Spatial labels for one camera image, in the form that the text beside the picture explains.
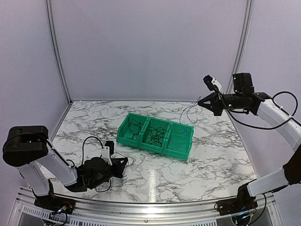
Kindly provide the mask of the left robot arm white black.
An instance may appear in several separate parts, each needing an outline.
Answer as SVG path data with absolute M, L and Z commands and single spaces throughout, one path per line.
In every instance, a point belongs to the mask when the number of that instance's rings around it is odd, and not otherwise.
M 49 140 L 45 126 L 12 127 L 2 149 L 4 162 L 19 171 L 31 186 L 36 199 L 50 210 L 56 209 L 60 202 L 40 166 L 50 171 L 67 190 L 86 192 L 109 182 L 111 178 L 123 178 L 128 158 L 111 157 L 113 141 L 107 141 L 101 150 L 99 157 L 86 160 L 78 167 L 70 165 Z

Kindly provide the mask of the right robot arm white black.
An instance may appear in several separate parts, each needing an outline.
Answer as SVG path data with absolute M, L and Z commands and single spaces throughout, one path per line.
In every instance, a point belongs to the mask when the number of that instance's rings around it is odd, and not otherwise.
M 220 116 L 224 110 L 229 115 L 236 109 L 252 113 L 268 123 L 262 130 L 276 130 L 292 148 L 294 154 L 280 169 L 257 180 L 242 185 L 233 207 L 243 211 L 251 204 L 251 198 L 268 192 L 277 192 L 289 185 L 301 182 L 301 124 L 294 114 L 287 113 L 273 97 L 264 92 L 255 92 L 250 73 L 232 75 L 234 92 L 223 94 L 222 86 L 216 78 L 207 75 L 204 83 L 211 94 L 198 101 L 198 105 Z

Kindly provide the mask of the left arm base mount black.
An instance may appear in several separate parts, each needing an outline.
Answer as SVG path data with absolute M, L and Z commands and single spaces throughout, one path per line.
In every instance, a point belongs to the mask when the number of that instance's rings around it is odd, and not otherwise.
M 63 197 L 57 197 L 56 201 L 43 201 L 35 200 L 34 205 L 43 209 L 50 210 L 54 213 L 67 213 L 72 214 L 75 207 L 75 200 Z

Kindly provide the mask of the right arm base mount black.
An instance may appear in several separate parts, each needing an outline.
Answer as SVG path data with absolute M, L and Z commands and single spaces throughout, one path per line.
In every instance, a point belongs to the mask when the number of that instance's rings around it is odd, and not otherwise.
M 246 200 L 241 200 L 237 197 L 219 200 L 214 205 L 214 209 L 220 213 L 220 216 L 245 212 L 247 210 L 256 209 L 257 207 L 258 204 L 254 197 Z

